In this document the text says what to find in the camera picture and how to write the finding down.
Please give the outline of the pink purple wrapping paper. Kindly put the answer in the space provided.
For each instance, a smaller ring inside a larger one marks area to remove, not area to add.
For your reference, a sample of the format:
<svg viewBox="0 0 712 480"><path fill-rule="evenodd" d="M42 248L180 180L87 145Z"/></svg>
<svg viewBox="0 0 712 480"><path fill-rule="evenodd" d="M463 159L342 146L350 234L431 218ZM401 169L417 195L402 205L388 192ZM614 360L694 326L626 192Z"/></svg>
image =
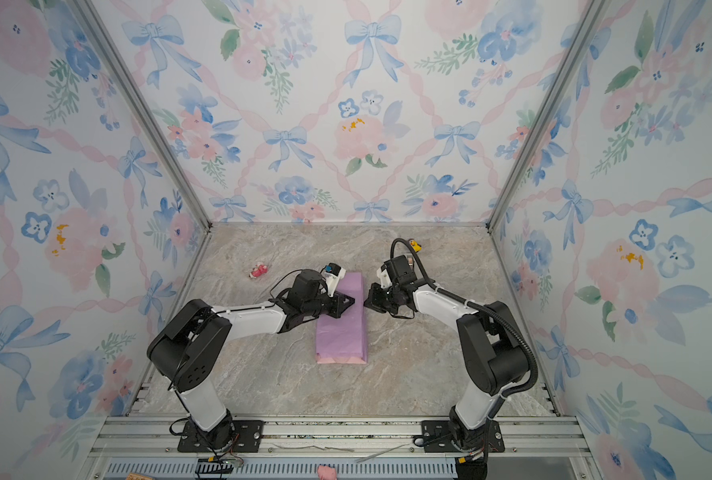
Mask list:
<svg viewBox="0 0 712 480"><path fill-rule="evenodd" d="M337 292L352 297L355 303L338 319L322 316L317 320L316 362L364 365L368 361L368 338L362 274L347 273L339 283Z"/></svg>

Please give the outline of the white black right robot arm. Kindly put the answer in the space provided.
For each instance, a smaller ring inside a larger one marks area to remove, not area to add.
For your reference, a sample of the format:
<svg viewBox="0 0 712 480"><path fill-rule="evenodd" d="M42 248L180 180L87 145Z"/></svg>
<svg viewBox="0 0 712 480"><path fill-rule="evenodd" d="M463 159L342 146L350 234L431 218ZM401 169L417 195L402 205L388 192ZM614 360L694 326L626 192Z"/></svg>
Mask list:
<svg viewBox="0 0 712 480"><path fill-rule="evenodd" d="M453 328L460 341L469 382L451 408L451 442L463 452L485 448L506 400L532 389L539 379L535 355L508 306L479 304L435 284L383 287L373 283L364 306L394 318L408 308Z"/></svg>

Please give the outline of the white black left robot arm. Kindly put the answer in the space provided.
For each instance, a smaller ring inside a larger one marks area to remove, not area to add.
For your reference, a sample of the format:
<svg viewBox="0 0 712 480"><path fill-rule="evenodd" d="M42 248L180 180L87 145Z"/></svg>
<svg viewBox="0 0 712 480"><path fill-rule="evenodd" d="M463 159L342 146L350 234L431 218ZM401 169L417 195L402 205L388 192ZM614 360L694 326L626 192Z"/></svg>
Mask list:
<svg viewBox="0 0 712 480"><path fill-rule="evenodd" d="M346 294L320 293L307 300L271 298L256 305L216 307L201 299L187 302L147 348L147 357L169 380L187 417L180 453L223 455L231 449L256 452L263 423L235 423L210 375L226 343L260 334L280 334L320 316L340 318L356 300Z"/></svg>

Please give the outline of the red pink toy figure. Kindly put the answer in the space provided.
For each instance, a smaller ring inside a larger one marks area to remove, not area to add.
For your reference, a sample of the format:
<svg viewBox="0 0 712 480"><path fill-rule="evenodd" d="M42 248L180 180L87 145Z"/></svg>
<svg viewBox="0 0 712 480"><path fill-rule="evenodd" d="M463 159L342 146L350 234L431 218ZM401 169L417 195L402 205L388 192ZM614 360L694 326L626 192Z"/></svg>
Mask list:
<svg viewBox="0 0 712 480"><path fill-rule="evenodd" d="M250 279L259 279L266 275L269 271L269 267L265 263L257 263L249 272Z"/></svg>

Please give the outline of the pink object front edge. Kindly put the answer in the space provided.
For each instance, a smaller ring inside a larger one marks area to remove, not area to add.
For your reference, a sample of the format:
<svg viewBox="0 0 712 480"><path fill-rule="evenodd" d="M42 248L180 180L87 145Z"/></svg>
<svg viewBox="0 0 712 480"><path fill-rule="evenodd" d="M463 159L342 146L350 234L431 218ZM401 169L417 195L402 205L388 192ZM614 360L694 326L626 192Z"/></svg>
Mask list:
<svg viewBox="0 0 712 480"><path fill-rule="evenodd" d="M337 470L334 467L327 465L319 465L316 473L319 480L337 480Z"/></svg>

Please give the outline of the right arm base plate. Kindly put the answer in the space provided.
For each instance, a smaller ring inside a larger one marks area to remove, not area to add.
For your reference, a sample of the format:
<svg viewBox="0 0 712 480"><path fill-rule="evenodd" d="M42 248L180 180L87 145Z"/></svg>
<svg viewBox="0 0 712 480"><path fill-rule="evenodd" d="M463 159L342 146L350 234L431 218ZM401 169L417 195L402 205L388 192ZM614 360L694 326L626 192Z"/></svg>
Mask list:
<svg viewBox="0 0 712 480"><path fill-rule="evenodd" d="M471 455L481 451L484 446L488 453L505 451L504 437L495 420L487 421L473 430L452 420L424 420L421 422L421 434L413 442L425 453Z"/></svg>

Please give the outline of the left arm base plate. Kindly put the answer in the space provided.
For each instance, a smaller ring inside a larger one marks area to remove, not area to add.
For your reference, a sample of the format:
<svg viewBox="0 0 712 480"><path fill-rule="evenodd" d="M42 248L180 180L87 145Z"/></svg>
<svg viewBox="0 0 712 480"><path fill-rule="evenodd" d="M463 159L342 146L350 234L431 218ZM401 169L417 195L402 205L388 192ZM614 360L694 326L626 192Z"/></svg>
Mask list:
<svg viewBox="0 0 712 480"><path fill-rule="evenodd" d="M207 432L188 419L173 435L179 439L179 453L258 453L264 426L262 420L224 419Z"/></svg>

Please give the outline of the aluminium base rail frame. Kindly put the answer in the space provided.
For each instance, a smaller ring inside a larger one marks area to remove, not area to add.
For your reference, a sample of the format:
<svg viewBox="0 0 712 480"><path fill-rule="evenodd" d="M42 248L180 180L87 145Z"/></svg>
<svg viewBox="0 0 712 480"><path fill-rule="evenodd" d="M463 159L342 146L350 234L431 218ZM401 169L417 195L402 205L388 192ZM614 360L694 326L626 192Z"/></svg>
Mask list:
<svg viewBox="0 0 712 480"><path fill-rule="evenodd" d="M451 459L456 479L598 479L589 444L573 417L503 417L503 453L425 453L414 445L424 420L441 417L338 418L332 416L251 416L265 423L258 453L179 453L174 432L183 424L174 415L109 418L79 471L97 479L115 459L201 459L241 466L249 458Z"/></svg>

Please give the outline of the aluminium corner post right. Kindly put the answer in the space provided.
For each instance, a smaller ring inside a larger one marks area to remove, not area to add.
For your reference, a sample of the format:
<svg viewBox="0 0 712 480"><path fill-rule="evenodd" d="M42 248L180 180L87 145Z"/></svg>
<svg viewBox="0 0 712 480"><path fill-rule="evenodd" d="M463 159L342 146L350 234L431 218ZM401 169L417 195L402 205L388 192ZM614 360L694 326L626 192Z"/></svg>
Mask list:
<svg viewBox="0 0 712 480"><path fill-rule="evenodd" d="M549 130L554 115L566 94L568 84L579 69L581 58L587 53L592 37L599 29L600 22L608 4L608 1L592 0L588 3L584 14L580 17L580 21L571 37L569 48L562 57L558 69L555 72L554 80L546 91L540 108L537 110L535 124L527 135L525 143L520 149L520 153L517 155L515 163L506 177L504 187L498 197L498 202L486 223L487 232L489 234L492 234L497 229L498 223L506 216L506 210L518 187L520 177L529 167L532 155L536 152L543 135Z"/></svg>

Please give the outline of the aluminium corner post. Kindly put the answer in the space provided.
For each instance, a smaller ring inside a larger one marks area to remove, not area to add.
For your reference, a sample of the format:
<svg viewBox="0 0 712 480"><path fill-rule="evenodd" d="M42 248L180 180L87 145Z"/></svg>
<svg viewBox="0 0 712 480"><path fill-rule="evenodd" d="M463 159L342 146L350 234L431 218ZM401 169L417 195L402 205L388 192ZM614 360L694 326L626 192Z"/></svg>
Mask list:
<svg viewBox="0 0 712 480"><path fill-rule="evenodd" d="M580 17L580 21L571 37L569 48L562 57L558 69L555 72L554 80L546 91L540 108L537 110L535 124L527 135L525 143L520 149L520 153L517 155L515 163L506 177L504 187L498 197L498 202L486 223L487 232L489 234L492 234L497 229L498 223L506 216L506 210L518 187L520 177L529 167L532 155L536 152L543 135L549 130L554 115L566 94L568 84L579 69L581 58L587 53L592 37L599 29L600 22L608 4L608 1L592 0L588 3L584 14Z"/></svg>
<svg viewBox="0 0 712 480"><path fill-rule="evenodd" d="M103 62L114 76L126 103L131 108L134 118L141 130L147 136L154 150L159 155L165 169L179 189L185 203L191 208L199 225L210 232L212 222L208 219L190 182L186 178L175 156L166 141L163 131L156 122L148 103L139 87L135 84L131 71L122 58L110 33L103 24L101 17L91 1L67 1L68 7L76 16L80 26L87 34L92 45L97 49Z"/></svg>

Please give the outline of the aluminium corner post left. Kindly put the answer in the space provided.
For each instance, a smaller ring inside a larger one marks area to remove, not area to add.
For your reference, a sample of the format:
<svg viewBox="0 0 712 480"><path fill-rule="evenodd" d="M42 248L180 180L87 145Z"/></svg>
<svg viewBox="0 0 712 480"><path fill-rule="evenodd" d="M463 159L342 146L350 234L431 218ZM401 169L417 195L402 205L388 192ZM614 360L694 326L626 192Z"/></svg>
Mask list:
<svg viewBox="0 0 712 480"><path fill-rule="evenodd" d="M179 189L185 203L191 208L199 225L210 232L212 222L208 219L190 182L186 178L175 156L166 141L163 131L156 122L148 103L139 87L135 84L131 71L122 58L110 33L103 24L101 17L91 1L67 1L68 7L76 16L80 26L87 34L92 45L97 49L103 62L114 76L126 103L131 108L134 118L141 130L147 136L154 150L159 155L165 169Z"/></svg>

